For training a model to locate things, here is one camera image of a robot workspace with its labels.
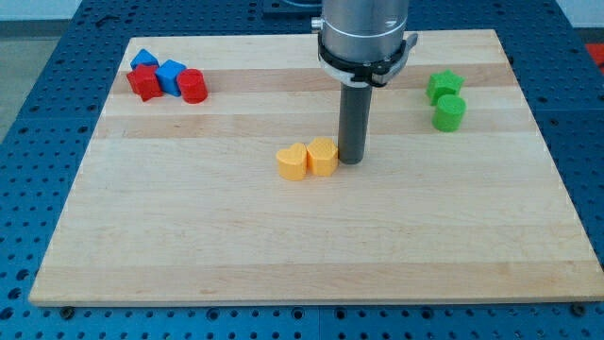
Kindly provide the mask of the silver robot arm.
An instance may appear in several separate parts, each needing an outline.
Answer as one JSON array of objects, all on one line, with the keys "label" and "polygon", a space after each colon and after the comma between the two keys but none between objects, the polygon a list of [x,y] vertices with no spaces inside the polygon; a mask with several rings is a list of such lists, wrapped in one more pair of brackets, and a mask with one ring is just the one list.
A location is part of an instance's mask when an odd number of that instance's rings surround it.
[{"label": "silver robot arm", "polygon": [[324,0],[321,44],[340,60],[384,60],[403,42],[409,0]]}]

